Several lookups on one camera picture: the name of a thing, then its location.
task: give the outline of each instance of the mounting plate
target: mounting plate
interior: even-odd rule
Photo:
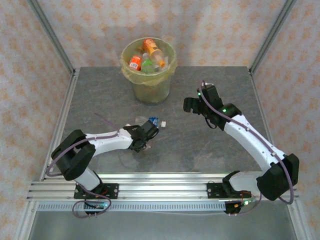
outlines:
[[[102,189],[102,192],[105,193],[101,195],[104,195],[110,199],[118,199],[118,193],[119,193],[118,183],[102,183],[101,189]],[[74,199],[103,199],[101,197],[96,197],[94,195],[91,195],[85,192],[78,184],[75,185],[73,197]]]
[[[245,191],[235,191],[230,189],[230,186],[225,182],[208,182],[206,184],[206,192],[208,199],[249,199],[251,198],[251,193]]]

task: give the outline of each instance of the bottle cap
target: bottle cap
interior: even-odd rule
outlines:
[[[160,60],[158,64],[161,68],[163,68],[166,65],[166,62],[164,60]]]

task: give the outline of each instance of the gray stone surface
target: gray stone surface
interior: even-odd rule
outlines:
[[[94,113],[121,128],[133,125],[137,116],[157,116],[166,121],[151,148],[136,153],[115,150],[91,160],[98,173],[138,172],[232,172],[259,171],[245,149],[220,129],[210,129],[203,116],[183,111],[186,97],[197,97],[201,80],[214,83],[223,103],[233,103],[249,122],[266,137],[261,113],[246,67],[178,67],[171,80],[167,99],[155,106],[138,102],[130,82],[119,67],[82,67],[65,124],[64,139],[75,129],[104,133],[113,129]]]

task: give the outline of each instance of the trash bin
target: trash bin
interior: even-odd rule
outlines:
[[[123,75],[130,80],[135,97],[147,105],[157,105],[163,102],[170,90],[171,76],[175,73],[177,67],[177,56],[174,48],[167,42],[155,38],[157,47],[162,50],[163,55],[168,57],[168,67],[164,71],[146,74],[129,68],[129,63],[134,52],[139,46],[143,45],[146,38],[137,39],[131,42],[122,51],[120,56],[121,71]]]

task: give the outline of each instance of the cable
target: cable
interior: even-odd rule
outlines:
[[[118,131],[111,135],[111,136],[98,136],[98,137],[89,137],[89,138],[85,138],[85,139],[82,139],[80,141],[77,141],[76,143],[72,144],[71,146],[69,146],[68,148],[66,148],[64,151],[62,151],[51,163],[50,165],[48,166],[48,168],[46,169],[45,171],[45,174],[48,175],[49,177],[57,177],[57,176],[62,176],[63,174],[62,173],[54,173],[54,174],[51,174],[50,173],[50,170],[53,168],[53,166],[67,153],[69,152],[70,150],[74,149],[76,146],[80,145],[80,144],[83,144],[85,142],[89,142],[89,141],[92,141],[92,140],[103,140],[103,139],[111,139],[111,138],[114,138],[116,136],[118,136]]]
[[[241,122],[238,122],[238,121],[236,121],[236,120],[234,120],[234,119],[232,119],[232,118],[224,115],[223,113],[219,112],[219,111],[216,110],[214,107],[212,107],[211,104],[210,104],[210,103],[207,101],[207,99],[205,98],[205,96],[204,96],[204,94],[203,94],[203,92],[202,92],[201,87],[202,87],[202,85],[201,85],[200,88],[199,88],[199,92],[201,93],[202,99],[203,99],[203,101],[205,102],[205,104],[206,104],[214,113],[216,113],[216,114],[218,114],[219,116],[221,116],[221,117],[223,117],[223,118],[225,118],[225,119],[227,119],[227,120],[229,120],[229,121],[231,121],[231,122],[233,122],[233,123],[241,126],[241,127],[244,128],[244,129],[247,129],[247,126],[245,126],[245,125],[242,124]],[[256,132],[252,131],[250,128],[249,128],[248,131],[249,131],[251,134],[253,134],[253,135],[269,150],[270,153],[273,153],[273,152],[274,152],[273,149],[266,143],[266,141],[265,141],[262,137],[260,137]],[[275,156],[275,158],[278,160],[278,162],[280,163],[280,165],[281,165],[281,167],[282,167],[282,169],[283,169],[283,171],[284,171],[284,174],[285,174],[285,176],[286,176],[286,179],[287,179],[288,184],[289,184],[289,189],[290,189],[290,200],[289,200],[289,201],[284,200],[281,196],[279,197],[279,199],[280,199],[282,202],[284,202],[285,204],[288,204],[288,205],[289,205],[289,204],[292,204],[292,203],[294,202],[294,186],[293,186],[293,184],[292,184],[292,181],[291,181],[291,178],[290,178],[288,169],[286,168],[285,164],[282,162],[281,158],[280,158],[277,154],[275,154],[274,156]]]
[[[101,119],[102,122],[104,122],[107,125],[110,125],[111,127],[113,127],[114,129],[118,129],[112,122],[110,122],[108,119],[106,119],[105,117],[101,116],[99,113],[94,113],[94,115],[96,115],[97,117],[99,117]]]
[[[256,205],[253,206],[253,208],[251,208],[249,211],[246,211],[246,212],[240,212],[240,213],[234,213],[234,214],[228,214],[229,216],[238,216],[238,215],[245,215],[245,214],[248,214],[250,212],[252,212],[254,209],[256,209],[258,207],[258,205],[260,204],[261,202],[261,199],[262,199],[262,194],[260,192],[260,197],[259,197],[259,200],[258,200],[258,203]]]
[[[255,196],[250,191],[240,191],[240,192],[241,192],[241,204],[243,203],[243,200],[244,200],[244,193],[250,194],[255,198]]]
[[[94,193],[94,192],[92,192],[92,191],[89,191],[89,190],[87,190],[83,185],[81,185],[81,184],[79,184],[79,183],[78,183],[78,185],[79,185],[86,193],[91,194],[91,195],[94,195],[94,196],[96,196],[96,197],[100,197],[100,198],[106,199],[106,200],[109,201],[108,206],[107,206],[104,210],[102,210],[102,211],[100,211],[100,212],[98,212],[98,213],[96,213],[96,212],[94,213],[94,216],[95,216],[95,217],[97,217],[97,216],[99,216],[99,215],[101,215],[101,214],[104,214],[104,213],[111,207],[111,203],[112,203],[112,202],[111,202],[110,198],[108,198],[107,196],[104,196],[104,195],[97,194],[97,193]],[[101,203],[103,203],[103,202],[101,202],[101,201],[87,201],[87,200],[77,201],[77,202],[73,205],[73,207],[72,207],[72,214],[73,214],[75,217],[77,217],[78,219],[86,219],[86,218],[90,218],[90,217],[91,217],[91,214],[88,214],[88,215],[79,215],[79,214],[77,214],[77,212],[75,211],[75,207],[76,207],[76,205],[79,204],[79,203],[85,203],[85,204],[101,204]]]
[[[206,124],[209,126],[209,128],[211,128],[211,129],[216,129],[216,128],[217,128],[217,125],[214,125],[214,127],[212,127],[212,126],[209,124],[208,118],[205,118],[205,122],[206,122]]]

